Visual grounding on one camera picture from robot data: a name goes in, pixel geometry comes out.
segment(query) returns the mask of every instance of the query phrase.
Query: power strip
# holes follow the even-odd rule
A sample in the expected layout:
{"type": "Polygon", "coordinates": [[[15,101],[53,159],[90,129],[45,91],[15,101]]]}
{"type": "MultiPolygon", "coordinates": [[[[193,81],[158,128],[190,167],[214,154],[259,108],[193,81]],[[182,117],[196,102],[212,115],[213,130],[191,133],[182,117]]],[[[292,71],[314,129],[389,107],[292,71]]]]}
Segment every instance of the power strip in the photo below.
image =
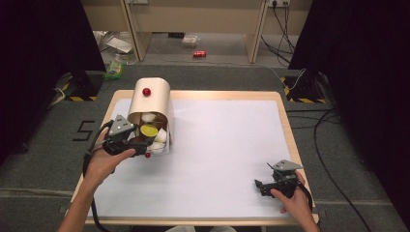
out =
{"type": "Polygon", "coordinates": [[[277,8],[285,8],[285,7],[289,7],[290,5],[290,0],[268,0],[268,7],[273,8],[274,1],[277,2],[277,8]]]}

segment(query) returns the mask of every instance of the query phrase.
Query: red ball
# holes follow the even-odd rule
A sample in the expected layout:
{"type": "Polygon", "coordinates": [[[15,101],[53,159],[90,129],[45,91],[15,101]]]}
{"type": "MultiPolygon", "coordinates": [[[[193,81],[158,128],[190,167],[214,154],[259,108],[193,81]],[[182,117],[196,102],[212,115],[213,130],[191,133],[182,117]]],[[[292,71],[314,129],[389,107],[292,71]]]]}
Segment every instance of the red ball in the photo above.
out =
{"type": "Polygon", "coordinates": [[[148,96],[151,95],[151,90],[148,89],[148,88],[144,88],[144,89],[142,90],[142,94],[143,94],[145,97],[148,97],[148,96]]]}

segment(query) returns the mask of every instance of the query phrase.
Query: person's left hand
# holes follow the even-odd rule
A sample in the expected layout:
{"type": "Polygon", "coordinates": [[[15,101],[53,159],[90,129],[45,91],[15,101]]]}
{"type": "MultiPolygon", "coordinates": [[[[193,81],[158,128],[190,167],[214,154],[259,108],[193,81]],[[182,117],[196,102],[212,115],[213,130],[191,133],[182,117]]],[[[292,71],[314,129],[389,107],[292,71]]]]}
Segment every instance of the person's left hand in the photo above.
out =
{"type": "MultiPolygon", "coordinates": [[[[106,130],[100,134],[96,144],[103,141],[105,134],[106,130]]],[[[115,167],[120,164],[121,161],[135,154],[135,149],[126,150],[116,156],[111,156],[102,147],[97,147],[94,150],[95,152],[91,157],[84,177],[84,181],[88,182],[88,184],[92,185],[94,188],[102,184],[103,180],[114,171],[115,167]]]]}

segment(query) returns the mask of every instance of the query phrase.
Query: hand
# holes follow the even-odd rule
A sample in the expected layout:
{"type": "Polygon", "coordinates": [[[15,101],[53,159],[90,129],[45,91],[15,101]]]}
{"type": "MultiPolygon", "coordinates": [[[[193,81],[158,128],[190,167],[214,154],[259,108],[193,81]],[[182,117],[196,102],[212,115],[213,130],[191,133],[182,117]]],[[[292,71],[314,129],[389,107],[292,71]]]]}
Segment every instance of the hand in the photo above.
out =
{"type": "MultiPolygon", "coordinates": [[[[96,144],[103,141],[105,137],[106,130],[103,131],[96,144]]],[[[103,183],[103,180],[109,176],[109,174],[114,171],[115,167],[120,164],[121,161],[131,157],[135,154],[135,149],[129,149],[116,156],[111,156],[102,147],[95,148],[90,163],[88,164],[87,172],[84,177],[84,181],[88,185],[96,188],[103,183]]]]}
{"type": "MultiPolygon", "coordinates": [[[[295,171],[295,173],[299,182],[305,185],[306,181],[302,174],[298,171],[295,171]]],[[[295,189],[292,198],[287,198],[274,188],[271,189],[271,194],[283,204],[283,208],[280,210],[282,214],[289,212],[302,225],[305,231],[319,231],[308,206],[308,198],[300,188],[295,189]]]]}

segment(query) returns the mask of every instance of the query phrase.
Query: red soda can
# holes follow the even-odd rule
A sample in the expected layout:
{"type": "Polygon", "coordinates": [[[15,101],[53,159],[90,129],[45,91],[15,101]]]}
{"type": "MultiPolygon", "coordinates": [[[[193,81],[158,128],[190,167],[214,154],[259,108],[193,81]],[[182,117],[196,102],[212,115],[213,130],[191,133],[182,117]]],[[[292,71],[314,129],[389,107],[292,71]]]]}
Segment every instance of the red soda can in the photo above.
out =
{"type": "Polygon", "coordinates": [[[206,57],[206,50],[199,50],[193,52],[193,58],[196,57],[206,57]]]}

